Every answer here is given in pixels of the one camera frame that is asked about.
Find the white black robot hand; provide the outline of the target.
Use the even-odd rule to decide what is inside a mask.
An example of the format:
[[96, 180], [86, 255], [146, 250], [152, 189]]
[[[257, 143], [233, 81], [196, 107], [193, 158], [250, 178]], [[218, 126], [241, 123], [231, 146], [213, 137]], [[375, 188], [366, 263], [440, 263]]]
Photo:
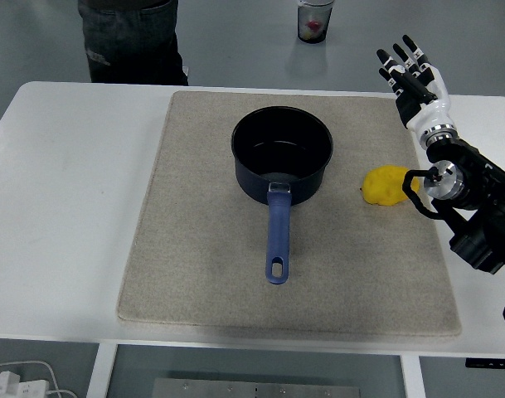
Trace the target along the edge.
[[404, 35], [403, 46], [393, 45], [400, 58], [379, 49], [379, 74], [396, 96], [396, 107], [404, 127], [414, 133], [422, 148], [428, 148], [441, 137], [458, 136], [449, 116], [450, 97], [442, 75], [428, 56]]

